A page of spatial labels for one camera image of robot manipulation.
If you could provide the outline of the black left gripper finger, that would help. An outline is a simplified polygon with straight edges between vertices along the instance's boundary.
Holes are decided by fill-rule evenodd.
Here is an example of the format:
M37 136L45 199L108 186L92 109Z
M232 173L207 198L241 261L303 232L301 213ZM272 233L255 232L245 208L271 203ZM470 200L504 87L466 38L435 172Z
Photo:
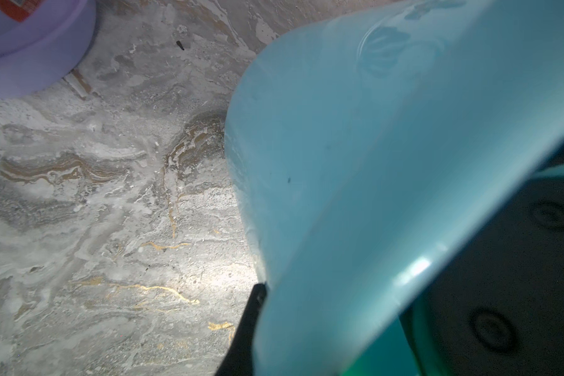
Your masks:
M252 344L257 320L266 296L265 284L259 283L253 286L236 334L215 376L253 375Z

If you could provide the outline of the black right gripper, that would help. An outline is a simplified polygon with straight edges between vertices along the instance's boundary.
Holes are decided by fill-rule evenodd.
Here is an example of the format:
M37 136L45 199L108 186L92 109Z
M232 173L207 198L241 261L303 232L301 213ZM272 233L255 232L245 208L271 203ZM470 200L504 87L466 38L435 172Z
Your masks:
M564 177L524 185L411 313L426 375L564 375Z

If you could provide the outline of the teal plastic bucket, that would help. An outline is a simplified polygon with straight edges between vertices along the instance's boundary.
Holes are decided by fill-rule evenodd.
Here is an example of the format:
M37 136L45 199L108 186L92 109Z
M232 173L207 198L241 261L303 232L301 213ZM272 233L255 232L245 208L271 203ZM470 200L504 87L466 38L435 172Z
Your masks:
M564 1L402 1L280 36L225 153L253 375L426 375L412 306L530 180L564 177Z

